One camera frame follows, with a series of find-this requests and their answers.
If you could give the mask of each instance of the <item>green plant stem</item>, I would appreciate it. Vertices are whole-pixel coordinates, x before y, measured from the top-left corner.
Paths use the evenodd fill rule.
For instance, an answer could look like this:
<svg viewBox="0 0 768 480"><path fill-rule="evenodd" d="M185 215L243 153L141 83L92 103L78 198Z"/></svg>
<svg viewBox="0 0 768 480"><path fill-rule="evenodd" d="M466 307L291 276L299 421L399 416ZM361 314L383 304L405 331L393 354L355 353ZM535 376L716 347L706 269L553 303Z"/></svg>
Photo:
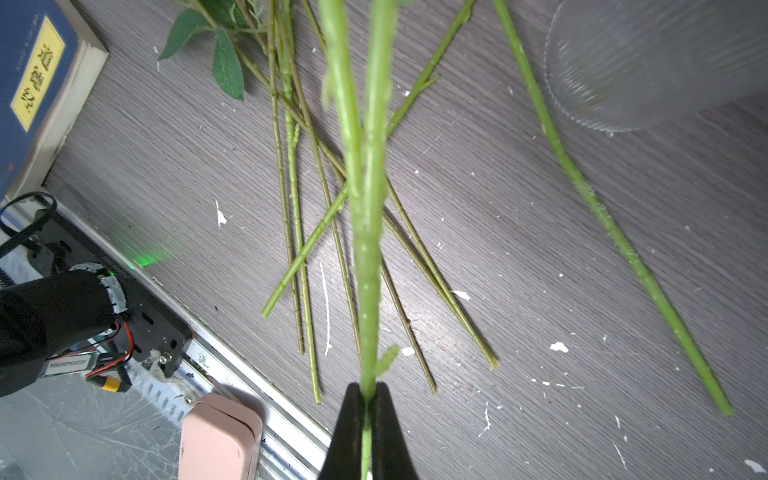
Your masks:
<svg viewBox="0 0 768 480"><path fill-rule="evenodd" d="M280 30L281 37L285 38L288 34L285 31L282 23L278 24L278 28ZM287 63L290 67L290 72L293 76L293 83L296 85L296 96L299 99L299 106L301 108L301 114L304 116L306 123L307 123L307 129L306 133L310 137L310 145L312 147L312 154L315 158L315 165L317 167L317 173L319 176L319 182L320 187L323 190L323 198L325 198L326 201L326 207L330 208L331 204L333 203L333 199L331 198L330 189L328 188L328 180L326 178L326 170L323 166L323 159L320 156L320 150L317 146L317 139L315 137L315 129L312 125L312 115L310 114L310 108L309 105L306 103L306 97L304 96L304 89L301 85L301 80L299 77L299 70L296 66L296 59L293 55L293 52L288 52L288 55L286 56ZM336 218L332 217L330 221L331 225L331 231L333 232L333 242L336 246L336 256L339 261L339 270L342 277L342 282L344 285L344 293L346 295L346 305L349 309L349 318L352 322L352 331L355 338L355 345L357 349L357 356L358 359L360 357L360 335L359 335L359 326L357 322L357 309L355 308L355 301L353 298L352 293L352 285L349 281L349 271L346 268L346 258L344 257L344 248L341 241L341 236L339 235L339 227L336 224Z"/></svg>
<svg viewBox="0 0 768 480"><path fill-rule="evenodd" d="M371 467L371 451L373 449L373 430L371 429L371 415L368 410L366 410L362 421L362 438L360 441L360 480L368 480L368 471Z"/></svg>
<svg viewBox="0 0 768 480"><path fill-rule="evenodd" d="M317 227L315 227L315 230L306 238L306 242L304 242L304 246L299 251L299 253L296 254L296 258L306 258L307 254L315 246L315 243L317 243L317 240L319 240L320 236L323 235L323 231L325 231L328 223L344 207L346 195L347 189L346 184L344 184L344 187L341 189L339 194L336 196L336 199L331 204L331 208L327 210L325 215L323 215L322 220L320 220L320 222L317 224ZM280 281L280 283L277 284L277 288L275 288L275 291L272 292L270 299L267 300L266 305L264 306L263 310L261 310L261 316L269 316L270 312L272 312L272 309L275 308L277 300L280 299L280 296L283 294L283 291L285 291L286 287L288 287L291 279L296 275L296 272L299 271L301 263L302 262L296 261L291 263L291 266L288 267L288 271L283 276L283 279Z"/></svg>
<svg viewBox="0 0 768 480"><path fill-rule="evenodd" d="M463 25L467 21L468 13L471 13L471 8L473 4L474 4L474 0L466 0L464 6L462 6L462 9L456 15L453 23L451 24L451 27L448 29L445 37L441 41L440 43L441 48L435 51L435 54L432 56L432 59L430 59L430 62L428 63L427 68L425 69L426 73L422 72L419 78L430 77L430 75L434 71L435 65L437 65L440 58L445 53L445 50L447 49L448 45L450 44L450 41L453 39L456 32L458 31L458 28L461 27L461 25ZM243 64L246 65L246 67L251 71L251 73L253 73L253 75L259 81L264 83L266 79L259 71L259 68L245 54L243 54L241 50L239 49L237 50L238 50L238 53L240 54L240 59L243 62ZM416 82L416 84L414 84L414 87L411 91L411 94L409 95L409 99L411 99L411 101L408 104L404 103L398 109L398 111L392 117L393 120L397 118L398 119L397 121L400 122L400 120L402 120L402 118L405 117L407 110L413 104L413 101L415 100L415 98L432 83L434 83L434 79L427 80L421 84ZM285 98L281 97L280 100L283 102L286 108L289 108L289 109L293 108L293 106L288 101L286 101ZM297 112L295 112L295 110L294 110L294 117L296 118L297 122L300 121L299 116ZM302 124L302 128L306 130L306 125ZM329 162L334 166L334 168L336 168L337 171L339 171L344 177L346 177L344 165L339 160L339 158L330 150L330 148L328 148L328 146L320 140L318 140L318 146L320 150L326 155ZM389 193L389 197L392 199L393 203L395 204L395 207L398 211L399 216L402 218L403 223L406 226L408 235L413 240L414 244L419 250L419 254L416 254L414 250L410 248L408 240L405 238L405 236L402 235L400 230L396 228L393 222L388 221L388 219L385 218L385 224L395 234L398 241L406 248L406 251L408 251L409 254L411 254L411 258L414 260L414 263L416 263L417 266L424 265L425 268L422 269L422 272L427 277L427 280L429 280L429 282L432 283L433 286L435 286L435 288L437 289L438 295L441 298L443 298L445 303L448 305L449 309L458 318L458 321L467 329L472 339L475 341L475 343L478 345L478 347L482 351L484 357L491 364L491 368L492 369L495 368L496 366L498 366L498 360L494 357L493 352L488 348L484 340L477 333L474 326L472 326L472 324L469 322L469 319L465 315L464 310L460 307L460 305L456 301L456 298L451 293L450 288L448 287L448 284L446 283L445 279L442 277L441 273L437 270L434 260L432 260L432 258L429 256L429 252L427 252L427 249L424 246L424 243L421 241L419 234L416 232L413 224L408 218L408 214L403 208L402 203L400 202L400 199L398 198L397 193L395 192L395 189L392 186L392 184L389 182L389 180L387 180L387 191ZM264 311L266 311L268 315L271 309L267 309L265 307Z"/></svg>
<svg viewBox="0 0 768 480"><path fill-rule="evenodd" d="M337 2L343 8L343 2ZM365 143L362 149L361 178L358 195L350 195L349 207L352 211L353 245L355 251L355 277L358 289L358 308L360 321L360 343L362 361L360 362L360 394L370 402L376 393L376 362L379 358L379 303L381 302L382 264L381 238L383 233L382 215L386 190L386 126L387 108L392 97L392 48L397 31L397 0L372 0L371 22L369 28L368 68L366 75L366 120ZM325 31L335 26L326 22ZM348 47L346 25L343 26L343 40ZM329 65L332 50L341 50L341 45L329 48ZM352 77L351 65L347 66ZM336 85L336 96L346 88ZM347 181L355 184L350 166L347 167Z"/></svg>
<svg viewBox="0 0 768 480"><path fill-rule="evenodd" d="M413 351L416 354L416 359L419 361L419 366L422 367L422 371L424 372L424 377L427 379L429 388L432 390L432 393L437 393L437 384L435 383L435 378L432 376L432 372L429 371L429 366L427 365L427 360L424 358L422 347L419 345L419 341L416 339L416 335L413 333L413 328L411 328L411 323L408 321L406 311L402 308L400 297L397 295L395 284L392 282L392 276L389 274L389 268L387 268L384 259L382 259L381 270L384 284L389 291L389 296L392 297L392 303L395 304L397 316L400 317L402 328L406 331L406 335L408 336L408 342L411 344L411 348L413 348Z"/></svg>
<svg viewBox="0 0 768 480"><path fill-rule="evenodd" d="M280 203L283 208L283 223L286 237L286 245L290 256L293 256L293 247L291 246L291 233L290 225L288 222L288 204L285 195L285 174L283 173L283 146L280 141L280 124L278 121L278 109L277 109L277 66L276 66L276 49L275 49L275 3L274 0L267 0L267 14L266 14L266 44L269 56L270 65L270 97L272 99L272 126L275 135L275 149L277 150L277 171L278 180L280 182ZM320 403L320 382L317 376L317 358L315 354L315 335L312 325L311 316L305 313L305 327L306 327L306 349L310 354L310 374L312 376L312 391L315 396L315 402Z"/></svg>
<svg viewBox="0 0 768 480"><path fill-rule="evenodd" d="M280 35L284 37L285 34L286 32L284 31L284 29L280 28ZM293 58L293 55L288 55L287 57L288 57L288 62L290 63L291 73L293 74L293 83L296 85L296 96L299 98L299 105L301 107L302 115L309 122L308 124L309 128L307 129L307 133L310 136L310 144L312 145L313 155L315 157L315 162L317 163L317 170L320 175L320 185L323 188L323 196L326 198L327 206L330 207L332 204L332 199L331 199L329 188L328 188L328 182L326 180L325 168L323 167L323 160L320 157L319 148L317 146L317 142L314 136L314 129L311 124L311 115L310 115L309 107L306 104L306 98L304 97L303 88L302 88L301 80L299 77L299 72L296 66L295 59ZM343 177L339 176L339 179L343 183ZM349 285L349 273L347 272L347 269L346 269L346 259L344 258L341 238L339 236L339 231L336 226L335 218L332 218L332 220L330 221L330 224L331 224L331 229L333 231L333 239L334 239L334 242L336 243L336 252L338 253L338 257L339 257L339 266L341 269L342 278L345 280L344 287L347 295L347 305L349 307L350 318L352 319L353 334L355 337L355 344L357 345L357 353L359 357L360 356L360 340L359 340L359 329L358 329L358 323L357 323L357 312L355 309L354 302L352 300L352 290L351 290L351 286ZM413 329L411 328L411 324L408 321L408 318L406 317L406 312L402 307L402 302L400 302L400 298L397 294L397 290L395 289L394 282L392 281L392 276L389 274L389 269L387 269L386 263L384 262L384 260L382 260L381 272L382 272L382 278L384 279L385 285L387 285L387 289L389 290L389 295L392 297L392 302L395 305L395 308L398 313L398 316L400 317L402 326L406 331L406 335L408 336L411 347L414 349L414 352L416 353L416 357L419 361L419 365L422 367L422 371L424 372L424 376L426 377L427 383L429 384L429 388L432 390L433 393L437 393L437 385L435 384L435 379L432 377L432 373L429 371L429 367L427 365L426 359L424 358L424 354L421 350L421 347L419 346L419 342L416 340L416 337L413 333Z"/></svg>
<svg viewBox="0 0 768 480"><path fill-rule="evenodd" d="M276 19L287 23L285 28L290 29L290 1L280 1L280 11L275 15ZM275 38L276 52L277 52L277 64L280 66L280 77L283 81L283 95L288 101L293 100L293 88L291 71L288 65L287 56L293 51L292 37L287 35L278 35ZM299 202L299 178L296 174L296 145L298 138L294 139L294 136L299 136L293 126L293 115L290 111L285 110L285 125L286 125L286 149L288 153L288 179L290 185L290 199L291 199L291 211L293 213L293 244L296 246L296 250L301 250L304 245L303 231L301 228L301 206ZM299 268L299 287L301 300L301 312L304 317L304 323L309 325L312 323L312 303L310 301L310 281L306 271L306 262L301 264ZM304 341L301 326L301 318L296 318L296 337L299 343L299 354L304 354Z"/></svg>
<svg viewBox="0 0 768 480"><path fill-rule="evenodd" d="M515 25L512 23L512 17L509 14L506 2L505 0L494 0L493 3L496 7L496 13L498 14L498 19L502 24L502 28L504 29L504 33L509 40L509 47L512 49L512 55L515 57L515 62L520 68L525 87L528 89L528 94L531 95L531 99L533 100L536 114L541 121L541 126L547 134L547 139L549 140L554 155L560 161L565 176L573 183L576 191L587 204L587 207L589 207L589 209L592 210L592 213L598 218L598 221L608 232L608 236L614 241L616 247L621 252L621 255L624 256L624 259L637 274L637 278L645 287L651 300L653 300L654 304L661 312L661 315L669 323L674 335L682 345L683 350L685 350L691 363L693 363L694 368L699 373L704 386L709 390L717 407L724 415L733 415L733 407L728 402L728 399L720 388L720 385L717 383L717 379L715 379L712 370L710 370L710 367L707 365L707 361L701 355L696 343L691 338L682 320L680 320L680 317L667 299L661 286L654 278L654 275L645 266L645 263L640 258L640 255L637 254L637 251L624 234L624 231L622 231L608 213L591 185L584 179L584 175L578 169L574 161L565 153L560 136L554 128L554 123L549 115L544 96L541 94L541 89L536 83L531 65L528 62L528 57L523 51L523 46L515 30Z"/></svg>
<svg viewBox="0 0 768 480"><path fill-rule="evenodd" d="M254 18L251 16L250 10L248 9L247 0L235 0L235 3L237 4L237 8L240 10L240 13L243 15L243 18L245 18L245 22L248 24L250 34L256 39L256 41L259 42L259 46L261 46L264 54L268 55L267 44L264 43L264 38L260 34L260 30L263 30L263 28L259 28L258 25L256 25L256 22L254 21Z"/></svg>
<svg viewBox="0 0 768 480"><path fill-rule="evenodd" d="M400 121L403 119L403 117L405 117L406 113L408 113L408 110L411 108L413 102L416 101L416 97L419 96L419 93L434 83L434 79L431 81L432 83L429 83L429 77L432 75L435 67L437 67L440 59L445 54L445 51L448 50L448 46L456 36L456 32L458 32L461 26L469 20L470 16L472 16L472 6L474 4L475 0L465 0L461 10L458 11L458 14L453 19L453 22L451 22L451 26L448 27L448 31L446 31L443 35L437 50L435 50L435 53L432 54L432 58L429 59L429 63L427 63L427 65L424 67L424 70L422 70L419 78L416 79L415 84L413 84L411 93L406 97L400 108L398 108L395 114L392 116L392 120L389 121L389 126L387 127L388 135L391 135L397 126L400 125Z"/></svg>
<svg viewBox="0 0 768 480"><path fill-rule="evenodd" d="M326 46L326 38L323 36L323 32L320 30L320 25L317 23L317 17L315 16L314 10L312 10L310 0L301 0L301 5L304 7L306 17L310 20L310 25L312 26L312 30L315 32L317 43L320 45L320 50L323 51L323 55L327 55L328 47Z"/></svg>

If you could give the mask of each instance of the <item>clear plastic cup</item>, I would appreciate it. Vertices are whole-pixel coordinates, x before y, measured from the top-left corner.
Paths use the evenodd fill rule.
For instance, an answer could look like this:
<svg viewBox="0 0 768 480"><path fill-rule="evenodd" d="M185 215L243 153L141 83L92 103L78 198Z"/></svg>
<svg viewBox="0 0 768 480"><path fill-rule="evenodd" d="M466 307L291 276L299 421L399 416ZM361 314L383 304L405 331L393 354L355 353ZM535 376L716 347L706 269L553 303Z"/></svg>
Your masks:
<svg viewBox="0 0 768 480"><path fill-rule="evenodd" d="M650 127L768 89L768 0L564 0L545 62L578 123Z"/></svg>

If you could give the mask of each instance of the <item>black cable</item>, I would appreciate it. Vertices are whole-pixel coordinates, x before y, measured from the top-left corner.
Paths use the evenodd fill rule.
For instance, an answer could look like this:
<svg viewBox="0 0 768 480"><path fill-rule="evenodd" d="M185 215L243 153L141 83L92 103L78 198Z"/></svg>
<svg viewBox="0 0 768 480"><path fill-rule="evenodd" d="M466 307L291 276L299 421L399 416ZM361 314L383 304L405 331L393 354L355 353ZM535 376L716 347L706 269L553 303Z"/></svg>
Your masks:
<svg viewBox="0 0 768 480"><path fill-rule="evenodd" d="M108 344L110 341L112 341L115 338L115 336L118 334L118 332L120 332L120 323L115 323L114 332L112 332L109 336L99 340L98 342L94 342L94 343L91 343L89 345L82 346L79 349L69 350L69 351L64 352L64 353L62 353L60 355L52 356L51 358L49 358L49 360L60 359L60 358L66 357L66 356L73 356L73 355L77 355L79 353L84 353L84 352L89 352L91 350L94 350L97 347L99 347L100 345L104 345L105 343Z"/></svg>
<svg viewBox="0 0 768 480"><path fill-rule="evenodd" d="M6 288L7 286L14 286L16 282L13 281L10 275L5 270L0 268L0 288Z"/></svg>
<svg viewBox="0 0 768 480"><path fill-rule="evenodd" d="M11 205L15 205L22 200L28 199L29 197L35 197L36 200L45 205L45 209L43 209L43 214L39 218L33 220L32 223L30 223L26 228L23 228L21 231L17 232L2 221L2 214L4 214L5 210ZM51 200L50 204L45 201L46 197ZM5 257L11 253L13 249L22 244L34 252L39 251L40 246L36 245L34 242L31 242L29 237L33 233L40 230L43 225L45 225L51 219L51 217L53 217L53 213L56 211L57 206L58 203L56 202L56 199L53 195L46 192L29 192L28 194L23 194L14 198L3 208L0 208L0 228L2 228L2 230L11 237L6 240L5 243L0 245L0 258Z"/></svg>

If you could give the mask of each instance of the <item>green leaf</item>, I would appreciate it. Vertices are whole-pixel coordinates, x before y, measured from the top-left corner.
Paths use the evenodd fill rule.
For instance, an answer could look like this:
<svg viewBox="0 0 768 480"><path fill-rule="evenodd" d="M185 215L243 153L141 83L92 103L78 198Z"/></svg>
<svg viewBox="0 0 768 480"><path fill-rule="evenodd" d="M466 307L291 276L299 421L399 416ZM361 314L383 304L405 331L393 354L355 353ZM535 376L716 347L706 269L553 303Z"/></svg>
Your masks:
<svg viewBox="0 0 768 480"><path fill-rule="evenodd" d="M187 8L176 17L174 26L168 32L168 39L165 41L163 53L160 54L157 60L160 61L172 57L177 51L181 50L181 47L184 47L190 38L206 30L210 30L210 27L205 17L197 10Z"/></svg>
<svg viewBox="0 0 768 480"><path fill-rule="evenodd" d="M227 31L216 29L214 50L214 78L224 93L236 100L243 100L243 68Z"/></svg>
<svg viewBox="0 0 768 480"><path fill-rule="evenodd" d="M397 354L400 353L400 347L397 345L390 346L386 352L384 352L384 355L382 355L382 358L379 359L378 362L376 362L376 373L375 375L377 377L382 376L386 373L387 370L389 370L389 367L392 366L392 362L395 361L397 358Z"/></svg>
<svg viewBox="0 0 768 480"><path fill-rule="evenodd" d="M248 28L248 22L245 21L245 17L240 13L235 0L201 1L205 9L210 13L210 16L214 17L214 20L219 22L219 25L229 29Z"/></svg>

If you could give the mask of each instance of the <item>yellow label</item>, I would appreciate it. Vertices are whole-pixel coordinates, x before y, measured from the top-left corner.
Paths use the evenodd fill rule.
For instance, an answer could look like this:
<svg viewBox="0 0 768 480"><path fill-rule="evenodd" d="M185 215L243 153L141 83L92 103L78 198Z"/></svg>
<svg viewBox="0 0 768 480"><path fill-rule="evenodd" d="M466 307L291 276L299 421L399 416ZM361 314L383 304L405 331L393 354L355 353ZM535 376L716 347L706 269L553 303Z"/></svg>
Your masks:
<svg viewBox="0 0 768 480"><path fill-rule="evenodd" d="M45 17L35 47L29 55L22 82L18 84L11 102L11 109L18 121L22 123L24 131L29 131L32 122L35 121L35 115L38 113L63 54L64 41L61 40L61 36L53 28L48 17Z"/></svg>

